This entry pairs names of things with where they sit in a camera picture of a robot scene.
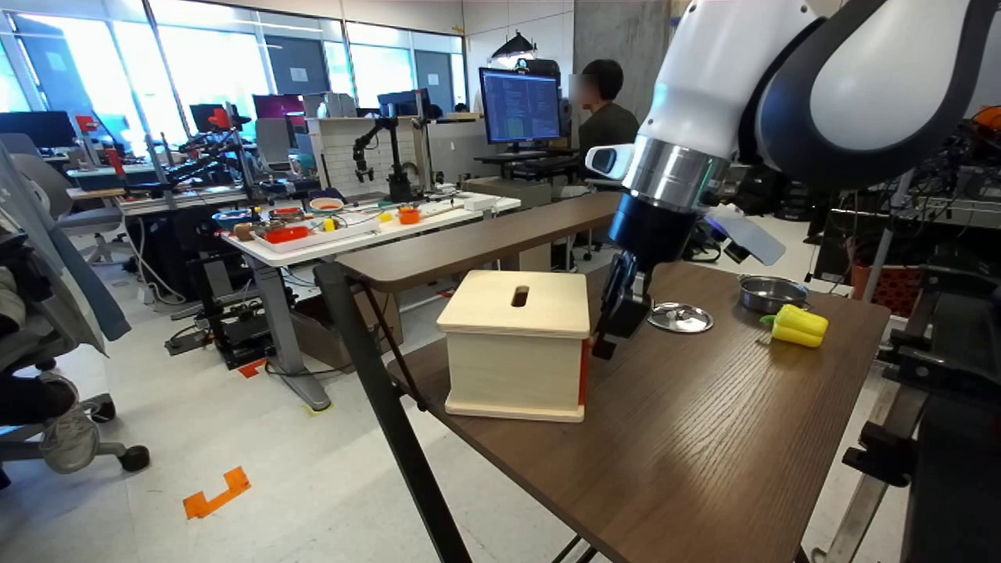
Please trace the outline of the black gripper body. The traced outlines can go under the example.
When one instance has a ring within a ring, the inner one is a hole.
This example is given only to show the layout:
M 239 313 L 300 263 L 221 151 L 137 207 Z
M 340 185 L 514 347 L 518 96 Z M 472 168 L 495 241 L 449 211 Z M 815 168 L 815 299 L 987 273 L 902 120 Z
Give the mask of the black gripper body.
M 596 359 L 609 359 L 615 339 L 633 339 L 643 321 L 650 309 L 647 274 L 650 268 L 635 254 L 615 254 L 609 261 L 592 345 Z

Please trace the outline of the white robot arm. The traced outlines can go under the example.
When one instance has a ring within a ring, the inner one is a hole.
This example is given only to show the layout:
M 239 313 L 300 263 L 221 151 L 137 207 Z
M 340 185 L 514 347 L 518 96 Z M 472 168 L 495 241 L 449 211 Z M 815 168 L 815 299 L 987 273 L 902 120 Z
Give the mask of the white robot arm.
M 620 185 L 594 354 L 650 318 L 654 268 L 681 255 L 737 163 L 844 190 L 943 151 L 962 120 L 997 0 L 688 0 L 627 144 L 585 165 Z

